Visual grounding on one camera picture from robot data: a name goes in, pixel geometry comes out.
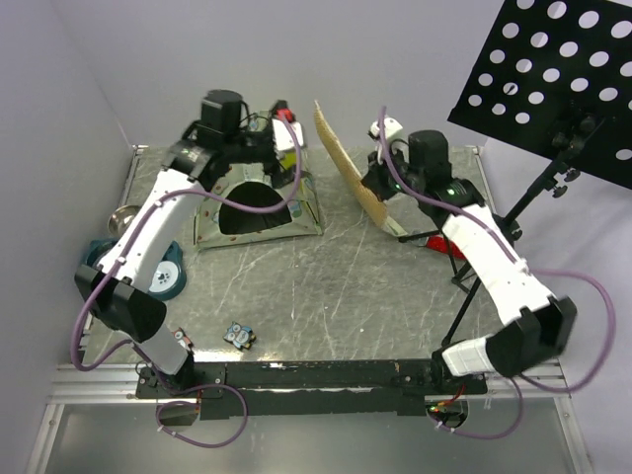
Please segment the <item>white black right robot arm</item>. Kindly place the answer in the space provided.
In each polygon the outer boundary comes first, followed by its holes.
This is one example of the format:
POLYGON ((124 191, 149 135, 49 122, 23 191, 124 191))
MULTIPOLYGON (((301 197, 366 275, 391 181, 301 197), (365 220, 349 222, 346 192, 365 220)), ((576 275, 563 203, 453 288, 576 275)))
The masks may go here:
POLYGON ((575 323, 574 302, 556 297, 529 271, 481 193, 470 181, 453 177, 445 136, 437 130, 404 136, 399 122, 391 119, 373 123, 368 135, 376 149, 368 157, 362 184, 380 200, 398 193, 419 195, 420 211, 464 255, 503 324, 493 335, 434 352, 434 388, 452 393, 466 375, 513 377, 558 356, 575 323))

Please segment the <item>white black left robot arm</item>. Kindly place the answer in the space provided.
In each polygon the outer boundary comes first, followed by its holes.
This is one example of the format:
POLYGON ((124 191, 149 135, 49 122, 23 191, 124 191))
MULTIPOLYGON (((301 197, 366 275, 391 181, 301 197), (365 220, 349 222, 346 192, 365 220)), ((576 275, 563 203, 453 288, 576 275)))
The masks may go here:
POLYGON ((244 123, 247 115, 241 94, 223 89, 207 92, 199 118, 168 149, 149 197, 123 236, 96 267, 78 267, 74 280, 84 303, 70 342, 71 362, 77 370, 86 372, 103 363, 98 358, 87 366, 78 355, 86 319, 93 315, 126 336, 125 343, 151 364, 170 395, 182 397, 194 388, 194 356, 167 327, 166 305, 150 295, 149 288, 177 232, 205 198, 259 214, 281 208, 279 204, 251 207, 213 191, 233 165, 259 163, 272 175, 280 172, 274 123, 279 121, 291 137, 296 135, 287 102, 274 103, 259 131, 244 123))

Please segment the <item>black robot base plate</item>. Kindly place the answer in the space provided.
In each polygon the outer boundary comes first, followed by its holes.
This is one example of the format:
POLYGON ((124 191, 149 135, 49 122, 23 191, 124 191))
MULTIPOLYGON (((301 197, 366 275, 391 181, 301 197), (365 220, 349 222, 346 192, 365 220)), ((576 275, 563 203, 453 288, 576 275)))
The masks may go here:
POLYGON ((203 420, 250 416, 395 413, 423 416, 426 401, 457 393, 484 395, 483 375, 454 377, 430 359, 198 362, 186 386, 164 388, 149 367, 139 371, 135 396, 140 400, 183 399, 197 402, 203 420))

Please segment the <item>green patterned tent mat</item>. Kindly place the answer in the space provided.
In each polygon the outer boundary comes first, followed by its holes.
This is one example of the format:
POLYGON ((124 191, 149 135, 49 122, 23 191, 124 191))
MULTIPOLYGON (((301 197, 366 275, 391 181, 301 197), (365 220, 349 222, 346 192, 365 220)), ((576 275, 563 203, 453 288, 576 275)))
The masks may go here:
POLYGON ((340 172, 357 202, 371 221, 385 233, 399 238, 407 235, 406 230, 389 215, 386 204, 361 183, 362 175, 334 130, 325 119, 320 104, 314 101, 313 119, 316 132, 328 155, 340 172))

